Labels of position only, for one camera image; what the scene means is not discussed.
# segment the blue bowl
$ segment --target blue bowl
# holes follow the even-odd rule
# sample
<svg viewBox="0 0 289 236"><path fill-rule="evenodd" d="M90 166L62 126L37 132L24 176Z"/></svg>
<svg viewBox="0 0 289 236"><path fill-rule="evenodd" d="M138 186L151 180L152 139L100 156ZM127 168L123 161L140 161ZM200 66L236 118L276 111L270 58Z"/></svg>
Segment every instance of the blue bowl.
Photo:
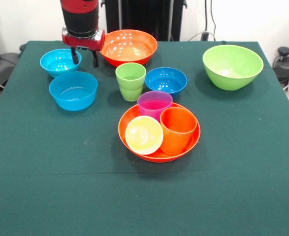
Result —
<svg viewBox="0 0 289 236"><path fill-rule="evenodd" d="M49 91L61 108L80 111L92 105L97 86L93 75L77 71L57 76L50 83Z"/></svg>
<svg viewBox="0 0 289 236"><path fill-rule="evenodd" d="M66 72L77 71L81 64L82 57L80 53L76 53L79 59L77 65L72 61L70 49L56 49L48 52L42 56L40 65L52 77L62 75Z"/></svg>
<svg viewBox="0 0 289 236"><path fill-rule="evenodd" d="M145 85L151 90L167 92L175 98L186 87L187 77L180 70L159 67L147 73Z"/></svg>

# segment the plastic bowl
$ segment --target plastic bowl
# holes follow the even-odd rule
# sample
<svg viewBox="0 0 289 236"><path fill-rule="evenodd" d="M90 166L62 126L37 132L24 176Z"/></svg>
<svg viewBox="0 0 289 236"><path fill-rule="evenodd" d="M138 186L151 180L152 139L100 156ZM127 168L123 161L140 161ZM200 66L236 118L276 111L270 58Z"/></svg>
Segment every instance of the plastic bowl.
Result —
<svg viewBox="0 0 289 236"><path fill-rule="evenodd" d="M182 107L183 106L173 103L172 107ZM126 143L126 138L125 138L125 130L126 127L128 125L128 123L135 117L140 116L140 112L139 112L139 106L135 105L133 107L131 107L130 109L128 109L120 118L119 123L118 123L118 135L120 140L122 141L122 143L135 155L137 155L139 158L146 160L146 161L150 161L150 162L155 162L155 163L164 163L164 162L170 162L170 161L174 161L176 159L179 159L180 157L184 156L185 154L187 154L189 151L191 151L194 146L197 144L199 138L200 138L200 125L198 123L197 128L194 130L193 135L190 139L190 141L188 142L187 146L185 147L185 149L182 151L181 154L179 155L168 155L165 154L161 151L161 149L157 149L154 153L149 154L149 155L141 155L141 154L137 154L135 153Z"/></svg>
<svg viewBox="0 0 289 236"><path fill-rule="evenodd" d="M80 111L92 105L97 86L93 75L77 71L57 76L50 83L49 91L61 108Z"/></svg>
<svg viewBox="0 0 289 236"><path fill-rule="evenodd" d="M150 34L122 29L108 33L101 55L113 66L126 62L145 64L158 48L158 42Z"/></svg>
<svg viewBox="0 0 289 236"><path fill-rule="evenodd" d="M187 81L183 72L170 67L155 68L145 77L145 84L149 89L167 92L173 98L186 87Z"/></svg>
<svg viewBox="0 0 289 236"><path fill-rule="evenodd" d="M72 61L70 49L56 49L48 52L42 56L40 65L52 77L62 75L66 72L77 71L81 64L82 57L80 53L76 53L79 59L79 63L77 65L75 65Z"/></svg>
<svg viewBox="0 0 289 236"><path fill-rule="evenodd" d="M139 111L142 116L150 116L160 122L161 113L172 106L173 98L167 92L145 92L138 98Z"/></svg>
<svg viewBox="0 0 289 236"><path fill-rule="evenodd" d="M148 155L161 146L163 130L156 119L148 116L139 116L128 123L125 138L126 143L133 152Z"/></svg>
<svg viewBox="0 0 289 236"><path fill-rule="evenodd" d="M224 90L237 90L252 82L263 69L261 57L248 48L220 45L203 54L210 80Z"/></svg>

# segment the yellow plate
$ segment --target yellow plate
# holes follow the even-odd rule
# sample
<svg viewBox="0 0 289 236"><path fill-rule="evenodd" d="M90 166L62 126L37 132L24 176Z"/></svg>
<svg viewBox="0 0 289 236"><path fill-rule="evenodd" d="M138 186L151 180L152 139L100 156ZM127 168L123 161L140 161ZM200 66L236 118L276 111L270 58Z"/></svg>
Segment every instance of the yellow plate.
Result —
<svg viewBox="0 0 289 236"><path fill-rule="evenodd" d="M163 130L156 119L139 116L128 123L125 138L133 152L148 155L154 153L161 146Z"/></svg>

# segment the large orange bowl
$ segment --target large orange bowl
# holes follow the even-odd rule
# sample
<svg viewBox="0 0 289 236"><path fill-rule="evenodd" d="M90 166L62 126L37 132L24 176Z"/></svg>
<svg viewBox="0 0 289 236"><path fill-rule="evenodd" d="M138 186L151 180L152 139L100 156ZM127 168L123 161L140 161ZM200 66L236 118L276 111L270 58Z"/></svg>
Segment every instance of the large orange bowl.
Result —
<svg viewBox="0 0 289 236"><path fill-rule="evenodd" d="M108 33L101 55L113 66L126 62L145 64L158 48L158 42L150 34L122 29Z"/></svg>
<svg viewBox="0 0 289 236"><path fill-rule="evenodd" d="M179 104L176 104L176 103L173 103L172 106L185 108L185 107L183 107ZM131 107L129 110L127 110L122 115L122 117L120 118L120 121L118 123L118 135L120 137L120 140L132 153L134 153L134 152L129 148L129 146L126 143L125 130L126 130L128 123L133 118L138 117L138 116L140 116L139 107L138 107L138 105L135 105L135 106ZM158 149L156 152L154 152L150 155L140 155L137 153L134 153L134 154L137 155L138 157L142 158L143 160L150 161L150 162L163 163L163 162L174 161L174 160L182 157L183 155L187 154L191 149L193 149L193 147L197 144L199 137L200 137L200 125L198 123L196 129L193 132L191 140L188 142L184 151L179 155L176 155L176 156L167 155L167 154L163 153L160 149Z"/></svg>

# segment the purple cup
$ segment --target purple cup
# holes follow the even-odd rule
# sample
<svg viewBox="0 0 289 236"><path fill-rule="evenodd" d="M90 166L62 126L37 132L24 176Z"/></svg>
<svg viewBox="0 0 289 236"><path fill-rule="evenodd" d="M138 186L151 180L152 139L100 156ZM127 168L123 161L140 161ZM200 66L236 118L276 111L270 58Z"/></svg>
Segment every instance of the purple cup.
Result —
<svg viewBox="0 0 289 236"><path fill-rule="evenodd" d="M160 122L161 113L172 106L173 98L167 92L150 91L142 94L137 103L141 116L150 116Z"/></svg>

